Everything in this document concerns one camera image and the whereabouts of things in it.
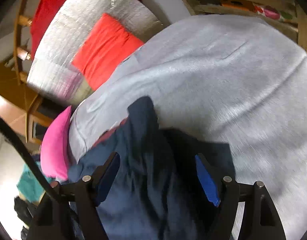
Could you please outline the navy blue jacket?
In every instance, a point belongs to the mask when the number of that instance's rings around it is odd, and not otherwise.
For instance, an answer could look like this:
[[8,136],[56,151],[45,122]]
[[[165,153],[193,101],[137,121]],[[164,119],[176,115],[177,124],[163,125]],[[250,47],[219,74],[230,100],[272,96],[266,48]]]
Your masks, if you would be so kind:
[[230,146],[205,142],[178,129],[161,129],[152,100],[128,107],[128,118],[107,140],[69,169],[76,182],[113,152],[121,163],[97,212],[109,239],[207,239],[217,218],[196,172],[195,156],[235,175]]

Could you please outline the pink pillow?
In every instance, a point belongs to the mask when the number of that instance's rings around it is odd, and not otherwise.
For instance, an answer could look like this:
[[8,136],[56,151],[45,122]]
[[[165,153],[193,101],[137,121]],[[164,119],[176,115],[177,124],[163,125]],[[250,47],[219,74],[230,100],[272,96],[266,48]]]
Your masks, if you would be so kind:
[[68,134],[72,107],[68,106],[48,127],[41,143],[41,169],[47,177],[68,179]]

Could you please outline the teal shirt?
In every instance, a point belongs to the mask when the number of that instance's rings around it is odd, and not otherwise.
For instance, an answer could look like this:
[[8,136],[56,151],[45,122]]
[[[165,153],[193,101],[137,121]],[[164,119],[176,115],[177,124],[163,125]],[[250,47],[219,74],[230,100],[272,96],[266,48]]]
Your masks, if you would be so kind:
[[19,193],[30,203],[39,203],[45,189],[36,179],[28,165],[24,164],[23,171],[17,184]]

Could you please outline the cream leather sofa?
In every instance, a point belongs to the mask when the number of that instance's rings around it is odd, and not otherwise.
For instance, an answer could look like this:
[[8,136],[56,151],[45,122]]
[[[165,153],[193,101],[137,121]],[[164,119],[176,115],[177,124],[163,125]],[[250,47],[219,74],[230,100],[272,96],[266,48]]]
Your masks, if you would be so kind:
[[11,239],[20,239],[25,226],[14,210],[14,199],[24,199],[17,188],[23,168],[23,159],[0,134],[0,222]]

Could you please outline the grey bed blanket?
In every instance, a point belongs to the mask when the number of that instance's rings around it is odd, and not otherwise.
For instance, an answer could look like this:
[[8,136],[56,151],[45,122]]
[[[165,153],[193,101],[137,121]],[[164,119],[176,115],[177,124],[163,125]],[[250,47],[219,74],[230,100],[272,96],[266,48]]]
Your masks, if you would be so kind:
[[228,142],[239,181],[264,181],[287,239],[307,231],[307,53],[258,18],[199,15],[167,27],[80,103],[80,159],[141,96],[162,127]]

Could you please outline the silver foil headboard panel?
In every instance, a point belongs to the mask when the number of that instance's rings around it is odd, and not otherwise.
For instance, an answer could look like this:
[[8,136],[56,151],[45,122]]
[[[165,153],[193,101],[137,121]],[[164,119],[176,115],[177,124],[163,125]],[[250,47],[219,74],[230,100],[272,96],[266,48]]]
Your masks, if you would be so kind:
[[107,12],[143,42],[164,29],[139,0],[66,0],[49,24],[33,59],[27,84],[62,105],[77,106],[92,90],[71,62]]

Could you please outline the orange-red pillow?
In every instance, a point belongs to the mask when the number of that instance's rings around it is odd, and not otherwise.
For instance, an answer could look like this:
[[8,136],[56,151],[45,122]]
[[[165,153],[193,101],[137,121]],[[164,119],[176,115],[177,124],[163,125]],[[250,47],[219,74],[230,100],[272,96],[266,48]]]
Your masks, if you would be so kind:
[[144,44],[114,17],[104,13],[73,57],[72,65],[97,90],[115,69]]

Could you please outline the wooden side shelf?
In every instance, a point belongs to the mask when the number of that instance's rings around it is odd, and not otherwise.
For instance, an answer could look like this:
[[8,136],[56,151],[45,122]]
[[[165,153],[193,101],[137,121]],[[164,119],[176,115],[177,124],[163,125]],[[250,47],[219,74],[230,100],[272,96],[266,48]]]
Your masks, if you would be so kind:
[[307,10],[297,0],[181,0],[191,15],[257,17],[307,52]]

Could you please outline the red blanket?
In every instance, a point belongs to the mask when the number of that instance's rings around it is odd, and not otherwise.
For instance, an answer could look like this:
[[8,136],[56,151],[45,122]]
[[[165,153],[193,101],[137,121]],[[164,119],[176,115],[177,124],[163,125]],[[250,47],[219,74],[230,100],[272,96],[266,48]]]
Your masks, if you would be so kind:
[[30,29],[32,38],[31,55],[34,58],[36,50],[52,22],[53,18],[60,10],[66,0],[40,0],[36,9],[35,15],[32,19],[32,25]]

